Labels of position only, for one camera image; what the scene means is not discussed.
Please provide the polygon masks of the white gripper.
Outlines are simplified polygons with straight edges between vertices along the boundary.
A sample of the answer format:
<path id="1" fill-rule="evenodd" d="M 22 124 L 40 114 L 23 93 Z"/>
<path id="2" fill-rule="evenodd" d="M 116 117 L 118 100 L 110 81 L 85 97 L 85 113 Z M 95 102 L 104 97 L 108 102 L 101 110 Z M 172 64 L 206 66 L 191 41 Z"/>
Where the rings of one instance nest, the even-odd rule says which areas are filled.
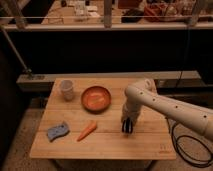
<path id="1" fill-rule="evenodd" d="M 129 103 L 125 103 L 122 107 L 122 116 L 121 121 L 130 119 L 130 121 L 135 124 L 137 119 L 141 113 L 140 105 L 133 105 Z"/>

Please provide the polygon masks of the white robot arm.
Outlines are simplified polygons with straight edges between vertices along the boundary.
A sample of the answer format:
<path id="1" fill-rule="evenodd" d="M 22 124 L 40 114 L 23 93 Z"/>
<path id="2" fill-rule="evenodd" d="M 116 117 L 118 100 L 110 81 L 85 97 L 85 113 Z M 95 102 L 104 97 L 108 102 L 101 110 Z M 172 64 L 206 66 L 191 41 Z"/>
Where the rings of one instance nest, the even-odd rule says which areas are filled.
<path id="1" fill-rule="evenodd" d="M 158 95 L 153 88 L 150 79 L 142 79 L 125 88 L 126 101 L 121 116 L 124 133 L 133 132 L 141 107 L 145 105 L 213 142 L 213 109 Z"/>

